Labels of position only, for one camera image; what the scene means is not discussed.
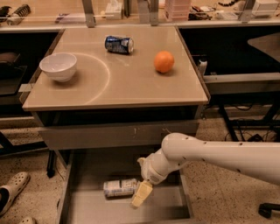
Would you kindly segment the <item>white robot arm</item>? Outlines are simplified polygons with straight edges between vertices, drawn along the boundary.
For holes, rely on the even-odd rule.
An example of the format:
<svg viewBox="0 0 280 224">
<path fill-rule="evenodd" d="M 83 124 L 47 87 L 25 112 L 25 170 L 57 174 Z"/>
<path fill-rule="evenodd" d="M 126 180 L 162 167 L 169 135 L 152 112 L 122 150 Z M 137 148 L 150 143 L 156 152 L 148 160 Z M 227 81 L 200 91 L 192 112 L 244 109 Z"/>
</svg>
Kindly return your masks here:
<svg viewBox="0 0 280 224">
<path fill-rule="evenodd" d="M 150 196 L 153 186 L 189 161 L 204 161 L 274 185 L 280 184 L 280 143 L 202 141 L 171 133 L 163 139 L 159 150 L 137 160 L 143 180 L 133 194 L 131 206 L 140 207 Z"/>
</svg>

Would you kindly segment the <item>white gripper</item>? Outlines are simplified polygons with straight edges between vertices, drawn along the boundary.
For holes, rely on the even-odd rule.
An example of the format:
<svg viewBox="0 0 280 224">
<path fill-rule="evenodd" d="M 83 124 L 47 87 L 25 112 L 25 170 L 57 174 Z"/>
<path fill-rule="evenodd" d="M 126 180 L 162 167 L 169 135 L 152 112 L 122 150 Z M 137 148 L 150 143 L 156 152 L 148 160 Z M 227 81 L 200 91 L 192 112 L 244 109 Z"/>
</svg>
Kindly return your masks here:
<svg viewBox="0 0 280 224">
<path fill-rule="evenodd" d="M 158 185 L 166 179 L 169 172 L 169 162 L 164 154 L 150 154 L 148 157 L 140 157 L 137 162 L 141 167 L 140 181 L 132 196 L 130 206 L 139 208 L 153 190 L 153 185 Z"/>
</svg>

